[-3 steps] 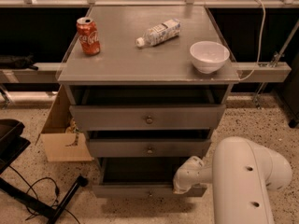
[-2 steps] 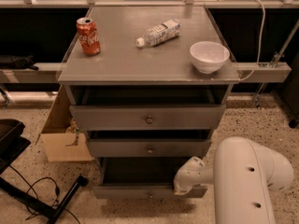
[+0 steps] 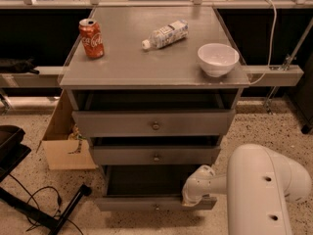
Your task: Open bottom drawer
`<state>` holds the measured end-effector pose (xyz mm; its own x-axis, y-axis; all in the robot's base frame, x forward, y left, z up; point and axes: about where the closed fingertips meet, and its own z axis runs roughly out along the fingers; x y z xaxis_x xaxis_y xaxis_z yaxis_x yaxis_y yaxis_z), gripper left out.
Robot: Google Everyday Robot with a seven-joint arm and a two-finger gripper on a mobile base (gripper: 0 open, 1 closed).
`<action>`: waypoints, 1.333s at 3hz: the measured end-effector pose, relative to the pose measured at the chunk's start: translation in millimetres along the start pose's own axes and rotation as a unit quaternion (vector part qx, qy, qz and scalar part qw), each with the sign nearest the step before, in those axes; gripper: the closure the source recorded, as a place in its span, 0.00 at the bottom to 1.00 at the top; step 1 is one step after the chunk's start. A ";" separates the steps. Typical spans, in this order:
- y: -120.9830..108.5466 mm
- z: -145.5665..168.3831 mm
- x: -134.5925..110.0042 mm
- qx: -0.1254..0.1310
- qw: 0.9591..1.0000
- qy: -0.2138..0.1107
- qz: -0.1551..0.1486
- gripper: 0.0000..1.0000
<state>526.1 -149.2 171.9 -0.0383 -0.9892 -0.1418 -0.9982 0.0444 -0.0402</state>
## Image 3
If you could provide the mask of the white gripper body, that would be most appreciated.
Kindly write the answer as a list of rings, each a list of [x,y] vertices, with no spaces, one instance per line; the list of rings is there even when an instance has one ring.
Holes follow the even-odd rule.
[[[182,189],[182,205],[196,206],[202,197],[209,193],[209,180],[215,175],[215,171],[209,165],[201,165],[186,180]]]

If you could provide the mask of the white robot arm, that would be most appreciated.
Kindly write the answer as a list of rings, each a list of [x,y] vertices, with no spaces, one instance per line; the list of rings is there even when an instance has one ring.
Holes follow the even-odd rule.
[[[287,203],[312,189],[303,165],[269,148],[244,144],[232,153],[227,172],[204,164],[186,180],[183,204],[194,207],[208,194],[227,196],[229,235],[292,235]]]

